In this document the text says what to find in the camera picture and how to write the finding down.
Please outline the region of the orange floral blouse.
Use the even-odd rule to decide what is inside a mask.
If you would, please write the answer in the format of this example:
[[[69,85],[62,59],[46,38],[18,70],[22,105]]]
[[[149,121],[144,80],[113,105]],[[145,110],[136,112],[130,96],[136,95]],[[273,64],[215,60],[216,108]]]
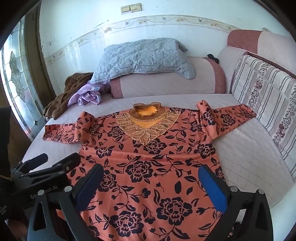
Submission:
[[[167,108],[157,102],[74,123],[45,126],[44,140],[80,143],[72,184],[95,165],[104,169],[81,213],[97,240],[204,240],[222,213],[198,178],[207,165],[223,178],[213,140],[255,117],[244,104]]]

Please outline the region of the pink quilted bed cover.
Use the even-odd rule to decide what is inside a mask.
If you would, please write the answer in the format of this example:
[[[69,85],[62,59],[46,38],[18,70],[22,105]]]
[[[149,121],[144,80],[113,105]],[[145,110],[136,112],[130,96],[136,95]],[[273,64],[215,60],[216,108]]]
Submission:
[[[167,108],[196,109],[197,103],[202,100],[213,109],[240,105],[230,94],[160,95],[123,99],[114,99],[107,94],[102,103],[75,105],[58,119],[49,120],[46,126],[74,123],[83,112],[100,117],[132,109],[137,104],[149,105],[153,102]],[[44,164],[44,168],[47,168],[72,153],[79,153],[80,143],[64,144],[44,140],[44,133],[45,127],[31,143],[24,160],[46,153],[48,162]],[[294,185],[280,151],[255,117],[214,139],[212,144],[222,167],[222,179],[242,191],[255,192],[263,189],[270,206],[279,202]]]

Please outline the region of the purple floral garment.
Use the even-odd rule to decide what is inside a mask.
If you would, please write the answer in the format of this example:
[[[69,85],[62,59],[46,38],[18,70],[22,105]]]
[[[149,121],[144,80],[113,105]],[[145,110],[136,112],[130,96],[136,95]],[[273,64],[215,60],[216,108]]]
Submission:
[[[88,103],[98,105],[102,100],[101,94],[107,93],[109,90],[110,85],[107,81],[94,84],[87,82],[70,97],[67,108],[73,106],[76,103],[78,105],[86,105]]]

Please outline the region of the stained glass wooden door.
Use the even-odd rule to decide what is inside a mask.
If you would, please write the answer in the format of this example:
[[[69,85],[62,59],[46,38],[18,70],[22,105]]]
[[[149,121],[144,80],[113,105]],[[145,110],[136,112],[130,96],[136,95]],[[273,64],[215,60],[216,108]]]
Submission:
[[[1,106],[11,107],[8,156],[21,161],[46,124],[45,106],[55,97],[41,51],[38,4],[1,42]]]

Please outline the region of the brown garment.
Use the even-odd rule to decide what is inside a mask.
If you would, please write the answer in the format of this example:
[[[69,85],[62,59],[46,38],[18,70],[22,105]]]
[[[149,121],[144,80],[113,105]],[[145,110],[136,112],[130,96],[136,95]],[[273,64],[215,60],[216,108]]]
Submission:
[[[64,92],[56,96],[56,98],[44,108],[43,116],[45,118],[53,118],[54,120],[61,116],[67,110],[70,98],[92,78],[92,75],[93,72],[74,73],[67,77]]]

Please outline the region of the striped floral pillow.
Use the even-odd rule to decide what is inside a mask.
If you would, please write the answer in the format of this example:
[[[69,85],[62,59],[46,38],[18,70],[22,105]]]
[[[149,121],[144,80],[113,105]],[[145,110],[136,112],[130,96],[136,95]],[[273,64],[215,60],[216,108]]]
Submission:
[[[295,178],[295,78],[263,60],[243,55],[234,71],[231,93],[256,113]]]

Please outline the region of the grey quilted blanket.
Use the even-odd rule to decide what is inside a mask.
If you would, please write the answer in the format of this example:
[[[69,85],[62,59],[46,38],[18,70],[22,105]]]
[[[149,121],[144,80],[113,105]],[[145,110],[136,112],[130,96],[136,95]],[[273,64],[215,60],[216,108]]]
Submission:
[[[188,49],[173,38],[143,39],[110,45],[104,49],[91,84],[109,83],[129,74],[178,73],[193,79],[194,66],[185,53]]]

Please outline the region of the pink bolster pillow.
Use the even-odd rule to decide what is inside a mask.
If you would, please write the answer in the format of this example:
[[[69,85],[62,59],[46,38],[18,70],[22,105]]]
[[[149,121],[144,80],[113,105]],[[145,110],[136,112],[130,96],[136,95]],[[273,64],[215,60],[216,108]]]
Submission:
[[[226,80],[219,64],[206,57],[190,57],[196,75],[187,79],[178,73],[129,74],[111,80],[114,98],[226,92]]]

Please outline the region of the small black object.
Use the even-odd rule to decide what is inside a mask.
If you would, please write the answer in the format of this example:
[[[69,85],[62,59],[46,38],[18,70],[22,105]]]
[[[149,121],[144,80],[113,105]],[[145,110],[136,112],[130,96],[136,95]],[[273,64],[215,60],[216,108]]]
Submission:
[[[219,59],[216,58],[213,54],[208,54],[207,57],[213,60],[215,63],[219,64]]]

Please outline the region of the pink sofa cushion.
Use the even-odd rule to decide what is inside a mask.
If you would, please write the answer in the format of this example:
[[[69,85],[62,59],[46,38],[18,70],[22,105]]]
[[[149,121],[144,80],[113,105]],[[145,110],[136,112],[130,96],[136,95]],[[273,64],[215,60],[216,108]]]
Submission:
[[[237,62],[244,54],[285,71],[295,77],[295,41],[283,35],[256,30],[233,30],[227,37],[226,47],[219,53],[219,64],[226,79],[226,93],[230,87]]]

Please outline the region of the wall switch plate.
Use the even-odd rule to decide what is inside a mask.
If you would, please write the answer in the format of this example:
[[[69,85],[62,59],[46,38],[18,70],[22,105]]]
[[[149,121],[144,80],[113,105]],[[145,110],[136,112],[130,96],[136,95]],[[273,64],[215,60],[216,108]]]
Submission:
[[[137,12],[137,11],[142,11],[141,3],[131,4],[131,5],[128,5],[128,6],[122,6],[121,7],[121,13],[128,13],[128,12],[134,13],[134,12]]]

